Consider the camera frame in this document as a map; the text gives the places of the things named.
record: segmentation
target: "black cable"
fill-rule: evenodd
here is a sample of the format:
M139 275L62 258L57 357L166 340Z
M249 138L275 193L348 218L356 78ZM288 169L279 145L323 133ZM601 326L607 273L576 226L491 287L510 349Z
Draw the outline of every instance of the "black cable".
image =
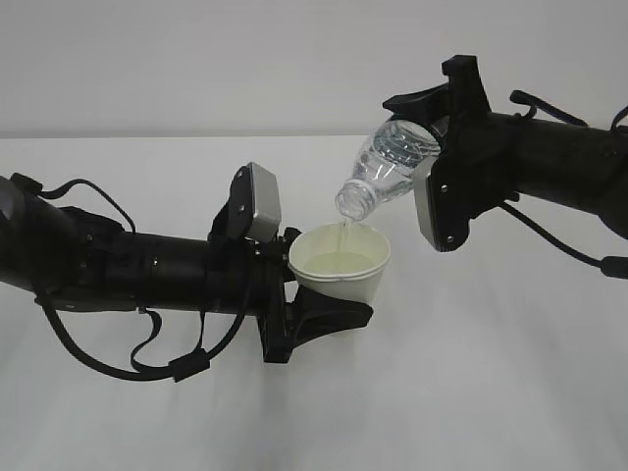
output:
M533 109L538 108L541 111L544 111L550 116L556 118L557 120L561 120L563 123L567 123L573 126L582 126L585 128L589 126L585 121L581 120L580 118L570 115L566 111L562 111L561 109L556 108L555 106L549 104L545 100L542 100L538 96L531 95L530 93L522 90L513 90L512 93L510 93L510 101L518 105L530 106L530 118L536 114L536 110L533 111Z
M619 123L627 116L628 116L628 106L626 106L619 113L617 113L615 118L612 120L612 124L610 125L610 131L618 132L619 129L617 128L617 126L619 126Z
M93 189L98 194L100 194L103 198L105 198L107 202L111 204L114 208L116 208L116 210L122 215L122 217L127 220L127 222L129 223L129 226L131 226L131 232L135 234L135 223L133 222L133 219L131 219L131 216L129 216L127 212L124 209L122 209L120 205L116 203L116 201L114 201L114 198L112 198L105 192L105 190L100 188L96 183L92 183L89 180L86 180L86 179L70 180L69 182L63 183L58 188L52 189L50 191L40 191L39 196L41 196L43 199L59 199L62 196L65 196L68 193L68 191L70 191L72 187L76 186L77 184L84 184L86 186L89 186L91 189Z
M72 339L70 333L66 329L66 326L64 326L63 322L61 321L57 310L52 305L50 296L48 296L48 293L46 292L45 288L40 282L39 277L33 269L33 265L30 263L22 241L17 238L15 231L11 227L11 223L2 211L0 211L0 231L2 232L3 236L9 241L9 244L11 245L13 250L13 254L20 264L21 269L25 272L26 277L28 278L28 281L30 282L30 285L32 287L32 291L35 293L36 299L43 309L43 312L48 319L52 330L55 332L57 338L71 356L73 356L83 365L97 371L98 373L102 373L104 375L111 376L120 380L146 382L170 378L171 375L136 373L133 371L116 368L114 366L107 365L106 363L103 363L96 358L90 356L88 353L84 352Z
M543 229L541 226L539 226L537 223L535 223L533 220L531 220L528 216L523 214L518 209L513 208L508 203L502 202L499 205L499 207L501 209L503 209L504 211L506 211L511 216L514 216L515 218L517 218L519 221L521 221L526 226L528 226L532 231L534 231L539 236L544 238L546 241L548 241L550 244L552 244L558 250L561 250L564 253L566 253L567 255L571 255L573 258L575 258L577 260L580 260L581 262L586 263L587 265L591 265L592 267L600 268L602 266L602 261L601 260L598 260L596 258L590 257L589 255L585 255L584 253L579 252L575 248L570 247L569 245L567 245L563 241L558 240L555 236L553 236L548 231Z

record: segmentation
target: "black robotic arm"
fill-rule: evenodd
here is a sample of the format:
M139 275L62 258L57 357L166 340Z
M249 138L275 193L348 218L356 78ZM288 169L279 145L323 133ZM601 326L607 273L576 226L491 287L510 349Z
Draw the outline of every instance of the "black robotic arm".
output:
M131 226L56 199L75 184L88 184L112 203ZM255 163L240 168L230 197L205 240L140 234L132 219L95 184L78 180L53 191L28 177L0 178L0 281L31 290L55 333L79 361L119 379L180 381L209 368L236 334L245 315L255 316L264 361L287 363L292 350L318 337L364 327L370 306L299 287L286 302L284 284L294 280L288 250L300 232L281 221L275 176ZM196 348L162 367L143 365L137 352L159 333L155 308L235 314L225 337L206 351ZM134 311L149 314L153 331L131 355L136 371L105 365L82 351L57 311Z

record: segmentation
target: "water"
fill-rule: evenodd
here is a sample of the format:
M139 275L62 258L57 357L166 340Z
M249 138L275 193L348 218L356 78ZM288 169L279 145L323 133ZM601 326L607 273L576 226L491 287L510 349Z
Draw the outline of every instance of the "water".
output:
M305 264L304 270L317 275L337 275L363 272L373 268L370 258L346 250L350 231L351 220L345 219L340 223L336 251L313 257Z
M313 275L338 275L363 272L373 268L370 258L359 253L329 252L311 258L303 270Z
M344 252L346 247L346 240L349 237L349 231L351 231L351 220L346 218L340 223L340 229L338 231L338 242L336 244L336 252Z

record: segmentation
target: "bottle neck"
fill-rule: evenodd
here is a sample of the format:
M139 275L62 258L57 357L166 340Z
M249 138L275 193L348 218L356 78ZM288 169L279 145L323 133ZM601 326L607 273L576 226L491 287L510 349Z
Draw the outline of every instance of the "bottle neck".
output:
M336 196L339 212L352 221L362 221L373 212L378 203L375 189L356 179L347 180Z

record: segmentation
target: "cup rim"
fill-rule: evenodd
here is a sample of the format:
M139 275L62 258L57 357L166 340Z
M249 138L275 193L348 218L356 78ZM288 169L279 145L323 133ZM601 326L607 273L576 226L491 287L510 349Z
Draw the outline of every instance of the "cup rim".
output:
M353 273L337 273L337 274L332 274L332 275L313 275L313 274L309 274L307 272L303 272L302 270L300 270L298 268L295 268L294 265L292 265L292 262L290 260L290 255L292 254L292 249L294 248L294 245L296 244L296 242L298 241L298 239L301 236L305 236L305 235L311 233L312 231L317 231L319 229L327 228L329 226L339 226L340 224L342 224L342 223L324 224L323 226L318 226L318 227L308 231L307 233L302 233L299 237L297 237L294 240L294 242L292 243L292 245L290 246L290 250L288 251L288 267L296 275L298 275L298 276L300 276L300 277L302 277L302 278L304 278L306 280L310 280L312 282L360 281L360 280L364 280L364 279L370 278L373 275L375 275L376 273L379 273L382 270L384 270L386 265L389 263L389 260L391 259L391 242L386 238L385 235L383 235L380 231L375 229L373 226L370 226L370 225L362 223L362 222L354 222L354 223L351 223L351 224L360 224L362 226L366 226L369 230L371 230L375 234L377 234L386 243L386 249L387 249L386 258L384 259L384 261L380 262L375 267L369 268L367 270L362 270L360 272L353 272Z

